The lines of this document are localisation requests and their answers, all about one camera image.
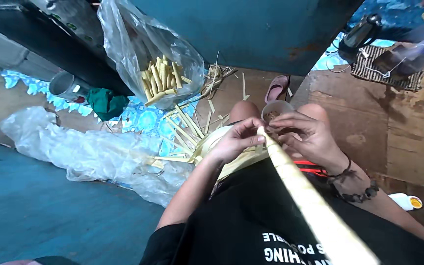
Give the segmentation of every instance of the teal metal surface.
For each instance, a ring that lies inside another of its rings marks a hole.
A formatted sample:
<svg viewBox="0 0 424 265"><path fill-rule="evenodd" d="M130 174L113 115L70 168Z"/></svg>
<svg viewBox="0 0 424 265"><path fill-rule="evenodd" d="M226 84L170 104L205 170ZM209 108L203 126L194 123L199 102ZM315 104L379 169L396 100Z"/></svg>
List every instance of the teal metal surface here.
<svg viewBox="0 0 424 265"><path fill-rule="evenodd" d="M163 208L0 146L0 263L64 256L80 264L138 264Z"/></svg>
<svg viewBox="0 0 424 265"><path fill-rule="evenodd" d="M130 0L208 63L307 75L362 0Z"/></svg>

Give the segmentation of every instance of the white bottle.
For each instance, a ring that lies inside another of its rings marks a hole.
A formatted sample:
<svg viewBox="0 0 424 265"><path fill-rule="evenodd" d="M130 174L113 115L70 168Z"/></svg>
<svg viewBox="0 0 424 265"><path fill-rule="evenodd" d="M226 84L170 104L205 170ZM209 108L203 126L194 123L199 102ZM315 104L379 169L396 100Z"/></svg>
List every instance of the white bottle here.
<svg viewBox="0 0 424 265"><path fill-rule="evenodd" d="M394 193L389 194L389 197L406 211L423 207L423 202L416 196L408 196L404 193Z"/></svg>

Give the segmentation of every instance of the white plastic sheet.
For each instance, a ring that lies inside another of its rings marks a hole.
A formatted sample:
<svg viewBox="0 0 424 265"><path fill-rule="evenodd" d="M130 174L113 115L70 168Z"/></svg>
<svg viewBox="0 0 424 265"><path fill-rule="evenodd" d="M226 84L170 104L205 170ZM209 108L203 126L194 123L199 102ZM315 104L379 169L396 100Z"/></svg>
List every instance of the white plastic sheet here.
<svg viewBox="0 0 424 265"><path fill-rule="evenodd" d="M142 14L129 0L103 0L97 11L104 31L104 48L115 62L122 80L146 102L141 73L151 59L163 54L183 67L184 76L192 82L183 84L177 95L166 95L154 106L174 107L199 92L204 81L202 56L176 32L158 20Z"/></svg>
<svg viewBox="0 0 424 265"><path fill-rule="evenodd" d="M193 166L164 163L164 170L148 165L161 139L135 133L87 131L55 124L56 115L41 106L22 109L1 121L1 131L18 152L66 169L71 181L113 180L126 184L147 201L166 207Z"/></svg>

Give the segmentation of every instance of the black t-shirt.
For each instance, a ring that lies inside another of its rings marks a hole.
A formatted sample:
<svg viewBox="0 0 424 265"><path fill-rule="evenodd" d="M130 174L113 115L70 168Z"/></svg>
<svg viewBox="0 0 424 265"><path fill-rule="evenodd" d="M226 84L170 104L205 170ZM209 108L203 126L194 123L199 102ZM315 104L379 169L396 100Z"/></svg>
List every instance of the black t-shirt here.
<svg viewBox="0 0 424 265"><path fill-rule="evenodd" d="M385 265L424 264L424 240L321 190ZM186 224L158 229L141 265L331 265L269 159L230 175Z"/></svg>

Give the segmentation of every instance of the person's left hand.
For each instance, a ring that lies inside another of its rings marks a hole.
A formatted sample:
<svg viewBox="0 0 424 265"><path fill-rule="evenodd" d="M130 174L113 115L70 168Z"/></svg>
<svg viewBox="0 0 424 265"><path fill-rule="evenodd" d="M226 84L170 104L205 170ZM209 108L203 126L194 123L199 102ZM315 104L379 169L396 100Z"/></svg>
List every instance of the person's left hand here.
<svg viewBox="0 0 424 265"><path fill-rule="evenodd" d="M251 117L233 125L222 139L212 148L207 155L212 159L218 159L223 164L235 160L246 148L264 143L262 135L256 135L258 127L264 126L264 122L256 117Z"/></svg>

